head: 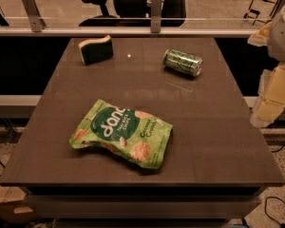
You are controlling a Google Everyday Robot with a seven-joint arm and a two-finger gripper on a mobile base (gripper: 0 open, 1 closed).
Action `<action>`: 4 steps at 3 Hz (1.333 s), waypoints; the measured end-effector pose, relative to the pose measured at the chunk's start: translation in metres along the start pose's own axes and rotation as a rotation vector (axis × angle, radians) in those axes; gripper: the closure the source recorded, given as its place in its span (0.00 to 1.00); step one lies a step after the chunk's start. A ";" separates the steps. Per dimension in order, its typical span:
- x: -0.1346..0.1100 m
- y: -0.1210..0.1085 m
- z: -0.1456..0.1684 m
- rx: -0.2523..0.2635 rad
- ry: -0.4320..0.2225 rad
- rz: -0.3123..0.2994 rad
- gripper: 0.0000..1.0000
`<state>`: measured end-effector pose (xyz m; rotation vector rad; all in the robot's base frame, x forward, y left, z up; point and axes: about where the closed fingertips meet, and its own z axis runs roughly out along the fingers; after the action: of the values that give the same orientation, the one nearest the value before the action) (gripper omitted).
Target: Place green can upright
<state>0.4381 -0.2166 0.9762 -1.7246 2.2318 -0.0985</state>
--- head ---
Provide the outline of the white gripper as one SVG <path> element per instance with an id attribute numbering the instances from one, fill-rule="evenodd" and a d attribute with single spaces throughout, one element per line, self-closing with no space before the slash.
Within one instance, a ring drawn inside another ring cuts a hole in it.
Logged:
<path id="1" fill-rule="evenodd" d="M 267 46 L 269 56 L 280 61 L 273 70 L 264 69 L 260 76 L 250 123 L 263 128 L 272 124 L 285 109 L 285 4 L 272 23 L 252 34 L 247 43 L 255 47 Z"/>

